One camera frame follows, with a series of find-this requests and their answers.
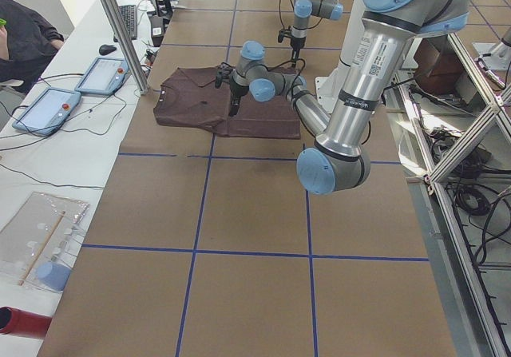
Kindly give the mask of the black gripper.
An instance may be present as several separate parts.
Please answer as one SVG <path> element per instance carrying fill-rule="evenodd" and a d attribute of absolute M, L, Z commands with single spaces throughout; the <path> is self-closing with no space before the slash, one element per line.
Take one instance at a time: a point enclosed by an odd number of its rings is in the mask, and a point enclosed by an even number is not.
<path fill-rule="evenodd" d="M 230 106 L 229 106 L 229 117 L 233 117 L 236 115 L 236 112 L 239 111 L 241 98 L 244 97 L 248 93 L 248 87 L 246 85 L 240 85 L 236 81 L 230 81 Z"/>
<path fill-rule="evenodd" d="M 297 38 L 295 36 L 291 36 L 291 67 L 296 67 L 296 62 L 300 59 L 299 51 L 304 47 L 304 38 Z"/>

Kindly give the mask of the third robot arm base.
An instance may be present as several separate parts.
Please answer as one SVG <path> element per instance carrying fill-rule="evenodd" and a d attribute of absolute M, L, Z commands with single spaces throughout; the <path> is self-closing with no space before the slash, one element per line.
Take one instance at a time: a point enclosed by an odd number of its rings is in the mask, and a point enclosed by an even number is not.
<path fill-rule="evenodd" d="M 505 70 L 510 65 L 510 29 L 497 43 L 473 42 L 476 62 L 484 70 Z"/>

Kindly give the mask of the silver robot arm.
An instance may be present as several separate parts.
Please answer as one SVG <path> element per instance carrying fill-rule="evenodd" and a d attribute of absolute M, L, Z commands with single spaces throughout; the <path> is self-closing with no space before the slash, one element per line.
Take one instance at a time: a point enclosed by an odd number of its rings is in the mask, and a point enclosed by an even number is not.
<path fill-rule="evenodd" d="M 315 143 L 297 160 L 297 173 L 309 192 L 325 195 L 361 185 L 370 173 L 362 134 L 384 89 L 414 38 L 436 37 L 461 30 L 469 0 L 356 0 L 351 14 L 363 32 L 331 112 L 327 112 L 298 75 L 271 72 L 265 49 L 245 42 L 229 84 L 232 108 L 243 96 L 257 101 L 288 99 Z"/>
<path fill-rule="evenodd" d="M 290 31 L 293 64 L 297 62 L 299 52 L 305 46 L 311 16 L 337 21 L 342 13 L 343 5 L 339 0 L 295 0 L 294 20 Z"/>

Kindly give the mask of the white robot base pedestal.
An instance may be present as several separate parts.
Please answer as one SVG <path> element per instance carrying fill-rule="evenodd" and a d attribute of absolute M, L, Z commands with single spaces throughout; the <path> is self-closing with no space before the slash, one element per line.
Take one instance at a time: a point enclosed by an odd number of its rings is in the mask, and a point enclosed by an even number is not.
<path fill-rule="evenodd" d="M 353 0 L 351 12 L 344 36 L 339 63 L 328 77 L 317 77 L 316 96 L 319 104 L 328 112 L 332 113 L 338 100 L 339 91 L 347 78 L 355 53 L 363 35 L 364 27 L 361 17 L 364 11 L 362 0 Z"/>

